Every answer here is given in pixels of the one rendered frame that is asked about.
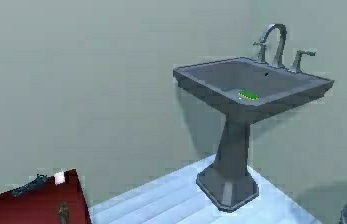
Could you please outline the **grey curved sink faucet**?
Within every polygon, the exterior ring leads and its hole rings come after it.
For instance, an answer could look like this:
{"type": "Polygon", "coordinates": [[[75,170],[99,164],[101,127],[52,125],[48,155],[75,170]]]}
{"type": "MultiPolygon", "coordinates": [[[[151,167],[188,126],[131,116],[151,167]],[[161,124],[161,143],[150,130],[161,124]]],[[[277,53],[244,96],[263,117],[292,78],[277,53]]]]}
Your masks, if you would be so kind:
{"type": "Polygon", "coordinates": [[[267,28],[262,32],[259,42],[262,44],[265,44],[270,33],[277,29],[280,33],[280,39],[278,42],[277,50],[273,58],[272,66],[275,68],[284,68],[283,64],[283,53],[284,53],[284,48],[285,48],[285,43],[286,43],[286,37],[287,37],[287,29],[284,24],[280,23],[273,23],[269,24],[267,28]]]}

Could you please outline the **dark red cabinet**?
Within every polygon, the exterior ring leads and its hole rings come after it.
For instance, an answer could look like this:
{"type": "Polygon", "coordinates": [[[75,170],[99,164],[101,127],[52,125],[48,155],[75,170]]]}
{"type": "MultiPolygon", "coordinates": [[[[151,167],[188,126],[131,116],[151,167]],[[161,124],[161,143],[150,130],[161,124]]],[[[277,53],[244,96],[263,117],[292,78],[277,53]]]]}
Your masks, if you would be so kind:
{"type": "Polygon", "coordinates": [[[19,196],[13,195],[17,189],[0,193],[0,224],[61,224],[62,203],[69,211],[68,224],[92,224],[77,171],[63,173],[65,182],[59,185],[53,175],[41,187],[19,196]]]}

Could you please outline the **grey pedestal sink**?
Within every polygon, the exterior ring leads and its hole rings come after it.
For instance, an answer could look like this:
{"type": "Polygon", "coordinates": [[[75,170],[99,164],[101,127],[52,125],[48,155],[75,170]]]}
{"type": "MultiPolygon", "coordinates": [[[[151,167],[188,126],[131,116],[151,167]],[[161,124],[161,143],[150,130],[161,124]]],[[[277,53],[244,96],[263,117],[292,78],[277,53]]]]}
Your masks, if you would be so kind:
{"type": "Polygon", "coordinates": [[[232,58],[173,69],[178,86],[226,117],[214,162],[197,174],[196,184],[220,211],[234,212],[259,195],[247,169],[250,126],[322,98],[333,81],[293,73],[246,58],[232,58]],[[238,96],[248,90],[259,96],[238,96]]]}

